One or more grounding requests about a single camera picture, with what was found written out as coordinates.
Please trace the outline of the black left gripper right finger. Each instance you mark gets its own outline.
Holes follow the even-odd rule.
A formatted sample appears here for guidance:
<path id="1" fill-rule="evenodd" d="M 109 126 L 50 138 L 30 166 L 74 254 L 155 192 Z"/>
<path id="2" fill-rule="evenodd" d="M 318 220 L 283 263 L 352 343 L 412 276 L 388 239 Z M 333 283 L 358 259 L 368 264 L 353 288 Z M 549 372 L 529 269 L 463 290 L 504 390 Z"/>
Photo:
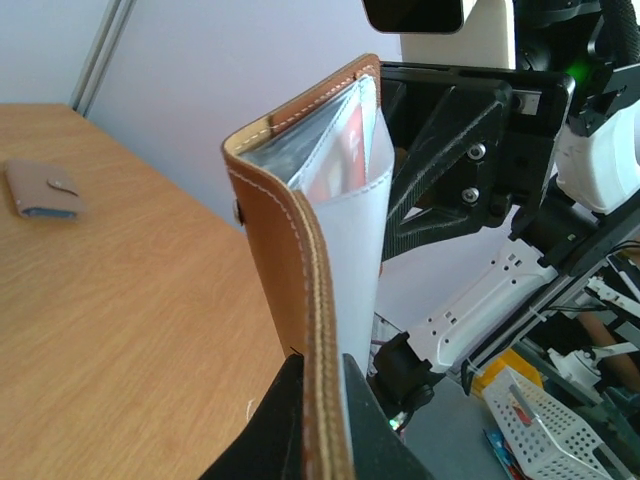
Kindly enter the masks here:
<path id="1" fill-rule="evenodd" d="M 356 478 L 433 479 L 434 476 L 392 430 L 356 360 L 345 353 L 342 365 Z"/>

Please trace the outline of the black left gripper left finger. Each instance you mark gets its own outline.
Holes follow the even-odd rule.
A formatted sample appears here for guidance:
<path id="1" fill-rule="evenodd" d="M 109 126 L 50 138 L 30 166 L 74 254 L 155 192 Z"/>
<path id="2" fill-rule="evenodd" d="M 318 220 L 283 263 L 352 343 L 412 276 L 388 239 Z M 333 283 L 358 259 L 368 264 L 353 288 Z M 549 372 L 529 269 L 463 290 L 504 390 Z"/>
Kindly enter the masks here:
<path id="1" fill-rule="evenodd" d="M 201 475 L 203 479 L 303 477 L 304 359 L 288 356 L 244 430 Z"/>

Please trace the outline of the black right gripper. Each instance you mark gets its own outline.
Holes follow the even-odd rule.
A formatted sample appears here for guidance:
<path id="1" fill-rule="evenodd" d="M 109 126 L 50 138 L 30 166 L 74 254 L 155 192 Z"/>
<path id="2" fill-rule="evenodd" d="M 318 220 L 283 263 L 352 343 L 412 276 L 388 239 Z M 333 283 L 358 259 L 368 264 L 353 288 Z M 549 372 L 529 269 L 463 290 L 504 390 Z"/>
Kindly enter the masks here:
<path id="1" fill-rule="evenodd" d="M 383 113 L 403 150 L 382 258 L 535 215 L 575 82 L 565 73 L 384 63 Z"/>

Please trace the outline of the red credit card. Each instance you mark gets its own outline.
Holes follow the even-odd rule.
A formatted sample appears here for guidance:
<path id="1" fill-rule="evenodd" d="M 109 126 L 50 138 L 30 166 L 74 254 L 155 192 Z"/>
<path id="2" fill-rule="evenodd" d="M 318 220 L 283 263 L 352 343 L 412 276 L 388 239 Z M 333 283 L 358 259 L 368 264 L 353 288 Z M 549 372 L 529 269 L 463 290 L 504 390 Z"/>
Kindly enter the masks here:
<path id="1" fill-rule="evenodd" d="M 312 203 L 362 187 L 366 180 L 361 102 L 349 101 L 336 116 L 312 156 L 304 190 Z"/>

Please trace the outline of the brown leather card holder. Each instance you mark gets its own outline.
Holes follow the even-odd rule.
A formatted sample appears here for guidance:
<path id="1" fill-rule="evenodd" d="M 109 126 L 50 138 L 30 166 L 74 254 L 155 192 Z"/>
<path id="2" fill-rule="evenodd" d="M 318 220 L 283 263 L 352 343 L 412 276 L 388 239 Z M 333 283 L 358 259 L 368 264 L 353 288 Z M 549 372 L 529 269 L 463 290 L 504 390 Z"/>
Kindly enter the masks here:
<path id="1" fill-rule="evenodd" d="M 362 106 L 365 183 L 312 203 L 312 156 L 352 100 Z M 395 159 L 379 58 L 353 60 L 231 134 L 222 153 L 280 343 L 304 359 L 303 476 L 352 479 L 342 355 L 366 374 Z"/>

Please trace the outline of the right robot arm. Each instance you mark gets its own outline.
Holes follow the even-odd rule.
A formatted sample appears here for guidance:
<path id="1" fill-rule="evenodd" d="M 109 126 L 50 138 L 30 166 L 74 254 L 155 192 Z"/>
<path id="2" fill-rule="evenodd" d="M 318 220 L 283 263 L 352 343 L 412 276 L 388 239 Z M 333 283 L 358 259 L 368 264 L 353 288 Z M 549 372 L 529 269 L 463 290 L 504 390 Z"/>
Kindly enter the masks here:
<path id="1" fill-rule="evenodd" d="M 382 257 L 506 227 L 460 293 L 380 347 L 391 420 L 473 372 L 622 248 L 639 222 L 638 8 L 630 1 L 368 1 L 395 149 Z"/>

